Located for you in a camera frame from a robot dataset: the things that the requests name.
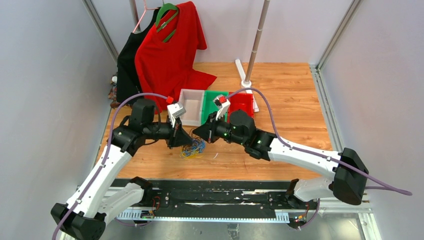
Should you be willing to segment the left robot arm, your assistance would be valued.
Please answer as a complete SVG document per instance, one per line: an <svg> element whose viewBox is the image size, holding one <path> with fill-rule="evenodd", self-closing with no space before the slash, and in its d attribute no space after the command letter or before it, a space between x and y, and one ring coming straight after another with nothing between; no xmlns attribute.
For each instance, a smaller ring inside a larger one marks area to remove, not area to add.
<svg viewBox="0 0 424 240"><path fill-rule="evenodd" d="M184 106L172 98L167 104L167 119L155 121L159 111L156 102L139 98L131 114L111 128L107 144L86 179L66 203L52 207L50 213L57 224L52 239L63 232L76 240L98 240L107 225L128 207L156 207L153 184L142 177L132 178L110 197L105 194L140 147L159 140L164 140L170 149L191 144L180 119L186 113Z"/></svg>

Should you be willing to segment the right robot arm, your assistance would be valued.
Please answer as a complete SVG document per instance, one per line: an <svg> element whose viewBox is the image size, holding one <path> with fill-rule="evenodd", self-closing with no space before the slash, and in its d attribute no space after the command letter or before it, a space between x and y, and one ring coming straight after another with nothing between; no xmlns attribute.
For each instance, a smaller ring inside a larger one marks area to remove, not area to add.
<svg viewBox="0 0 424 240"><path fill-rule="evenodd" d="M314 179L294 179L286 193L286 203L294 209L305 202L320 198L335 197L339 201L358 206L362 203L369 173L357 152L344 148L342 152L289 143L276 134L256 127L252 117L243 110L234 111L229 121L216 119L211 113L204 124L193 130L193 134L208 143L223 139L244 147L252 158L274 162L285 162L316 172Z"/></svg>

